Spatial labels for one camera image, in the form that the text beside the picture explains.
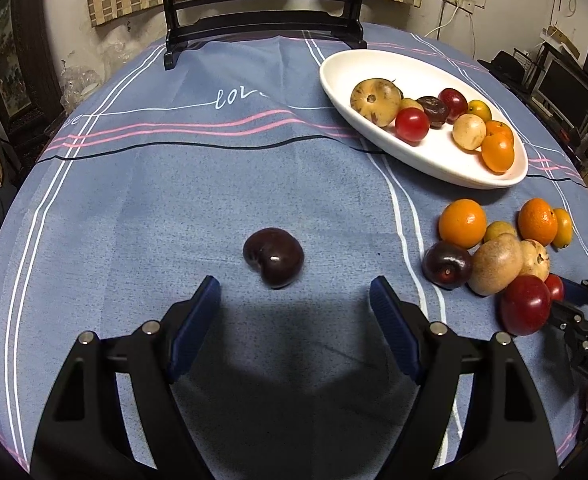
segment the pink stripe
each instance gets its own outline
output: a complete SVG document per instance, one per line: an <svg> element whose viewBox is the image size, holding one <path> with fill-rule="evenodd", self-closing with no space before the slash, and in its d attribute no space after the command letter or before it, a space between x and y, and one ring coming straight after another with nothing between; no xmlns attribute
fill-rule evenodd
<svg viewBox="0 0 588 480"><path fill-rule="evenodd" d="M5 448L5 450L11 455L11 457L14 460L16 460L23 469L25 469L27 472L30 471L29 464L23 459L22 456L18 455L13 449L10 449L10 447L7 445L7 442L3 438L3 435L1 435L1 434L0 434L0 443Z"/></svg>
<svg viewBox="0 0 588 480"><path fill-rule="evenodd" d="M61 147L65 147L65 148L83 147L83 148L86 148L88 146L94 146L96 144L103 144L105 142L112 142L113 140L126 139L127 137L147 135L147 134L178 133L178 134L200 134L200 135L216 136L216 137L243 137L243 136L248 136L251 134L257 134L260 132L264 132L266 130L272 130L274 128L282 126L283 124L292 124L292 123L309 124L310 126L315 126L316 128L332 128L332 129L334 128L334 126L321 126L320 124L311 124L311 123L308 123L308 122L303 121L301 119L284 119L284 120L278 121L276 123L265 124L264 126L259 126L258 128L253 128L251 130L245 130L242 132L205 132L202 130L178 130L178 129L139 130L136 132L129 132L126 134L122 134L120 136L109 137L108 139L100 139L100 140L95 140L93 142L85 142L82 145L69 144L67 142L63 142L61 144L57 144L56 146L50 146L45 151L48 152L49 150L56 150L57 148L61 148ZM353 135L349 135L349 134L329 133L328 135L330 135L331 137L341 137L344 139L357 138L357 136L353 136Z"/></svg>
<svg viewBox="0 0 588 480"><path fill-rule="evenodd" d="M577 174L575 171L566 171L565 168L566 166L543 166L542 168L539 168L538 166L535 166L533 164L529 165L530 167L534 168L535 170L539 170L539 171L555 171L555 170L562 170L562 172L565 175L569 175L569 176L574 176L577 178L582 178L579 174Z"/></svg>
<svg viewBox="0 0 588 480"><path fill-rule="evenodd" d="M428 50L421 50L419 48L408 48L406 46L402 46L402 45L395 44L395 43L376 43L374 41L369 41L367 44L376 45L376 46L386 46L386 47L391 47L391 48L398 48L400 50L411 50L412 52L419 52L421 54L424 54L425 56L438 56L438 57L441 57L442 59L448 59L448 60L453 61L454 63L458 63L461 65L465 65L469 68L473 68L474 70L479 70L480 72L487 72L487 70L485 70L481 66L478 66L476 64L467 63L465 61L461 61L458 59L453 59L448 56L442 56L442 54L439 54L437 52L432 52L432 51L428 51Z"/></svg>
<svg viewBox="0 0 588 480"><path fill-rule="evenodd" d="M86 136L76 136L76 135L68 135L66 137L58 137L56 140L63 140L63 139L88 139L90 137L97 137L100 135L107 135L107 134L114 134L116 132L122 132L123 130L128 130L130 128L142 128L146 126L176 126L176 127L183 127L183 128L226 128L228 126L239 126L241 124L249 123L250 121L255 121L257 119L262 119L263 117L268 117L274 114L294 114L291 110L269 110L266 112L261 112L259 114L254 114L252 116L246 117L245 119L240 119L238 121L233 121L231 123L212 123L212 124L200 124L200 123L137 123L137 124L129 124L128 126L121 126L119 128L113 128L111 130L101 130L100 132L94 132L93 134L88 134ZM325 126L326 128L336 128L340 129L339 126Z"/></svg>
<svg viewBox="0 0 588 480"><path fill-rule="evenodd" d="M553 162L553 161L548 158L530 158L529 162ZM558 164L558 167L563 168L564 170L570 170L570 171L573 171L574 173L576 173L576 170L573 166L561 166L560 164Z"/></svg>
<svg viewBox="0 0 588 480"><path fill-rule="evenodd" d="M567 447L570 444L571 439L573 439L576 436L576 433L578 433L579 427L580 427L580 422L576 423L576 426L573 427L573 429L570 431L570 434L567 435L567 438L565 438L563 443L560 444L560 446L558 446L558 449L556 450L556 454L562 453L564 451L563 448Z"/></svg>

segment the blue gripper pad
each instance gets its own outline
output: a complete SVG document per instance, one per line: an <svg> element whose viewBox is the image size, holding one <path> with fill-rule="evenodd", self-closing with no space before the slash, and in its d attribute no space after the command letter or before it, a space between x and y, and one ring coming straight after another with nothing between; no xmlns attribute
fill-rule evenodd
<svg viewBox="0 0 588 480"><path fill-rule="evenodd" d="M189 372L203 345L207 330L220 307L220 283L211 278L206 286L192 299L191 312L177 330L171 342L167 378L170 383Z"/></svg>
<svg viewBox="0 0 588 480"><path fill-rule="evenodd" d="M419 384L425 370L421 365L419 344L396 306L396 298L387 288L387 280L378 276L369 286L369 305L402 373Z"/></svg>

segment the blue tablecloth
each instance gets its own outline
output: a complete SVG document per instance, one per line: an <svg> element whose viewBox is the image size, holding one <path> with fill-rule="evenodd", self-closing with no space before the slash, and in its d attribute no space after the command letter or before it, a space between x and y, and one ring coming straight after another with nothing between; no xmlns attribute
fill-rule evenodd
<svg viewBox="0 0 588 480"><path fill-rule="evenodd" d="M216 478L373 478L415 388L367 307L370 281L384 274L461 335L498 330L491 298L441 292L419 270L446 204L473 198L490 221L512 221L535 196L567 209L574 241L552 252L553 271L588 278L588 191L536 118L445 44L376 25L365 39L486 95L525 142L528 177L507 190L463 189L358 151L376 148L318 77L323 59L347 48L339 41L213 41L171 72L153 44L72 114L0 233L0 438L21 463L79 332L129 333L211 274L221 313L173 392ZM306 251L301 277L283 290L267 289L242 258L248 235L267 226ZM563 342L544 330L516 344L563 457L580 416ZM151 464L129 380L119 386L135 456ZM464 378L439 462L456 451L469 391Z"/></svg>

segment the white oval plate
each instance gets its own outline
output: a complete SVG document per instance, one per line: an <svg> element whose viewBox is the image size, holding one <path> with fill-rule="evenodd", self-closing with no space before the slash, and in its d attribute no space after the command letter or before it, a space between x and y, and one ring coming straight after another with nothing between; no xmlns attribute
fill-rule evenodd
<svg viewBox="0 0 588 480"><path fill-rule="evenodd" d="M495 174L485 167L477 155L464 152L452 138L452 125L430 129L417 146L411 146L397 139L389 131L372 124L352 110L349 97L354 86L373 77L394 81L405 97L437 96L445 88L455 88L468 101L487 99L477 90L444 70L411 57L384 52L382 50L346 50L328 57L320 68L321 83L336 110L356 130L381 150L416 170L427 173L446 182L473 189L495 189L510 187L525 178L528 168L525 146L514 131L516 158L512 167L504 174ZM507 123L503 114L488 103L491 117Z"/></svg>

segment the passion fruit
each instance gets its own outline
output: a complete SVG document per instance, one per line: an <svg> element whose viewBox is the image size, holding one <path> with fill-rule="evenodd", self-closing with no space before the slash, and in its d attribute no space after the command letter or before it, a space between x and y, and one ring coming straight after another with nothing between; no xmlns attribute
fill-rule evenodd
<svg viewBox="0 0 588 480"><path fill-rule="evenodd" d="M403 92L393 82L373 78L354 87L349 104L365 119L384 128L396 118L402 100Z"/></svg>

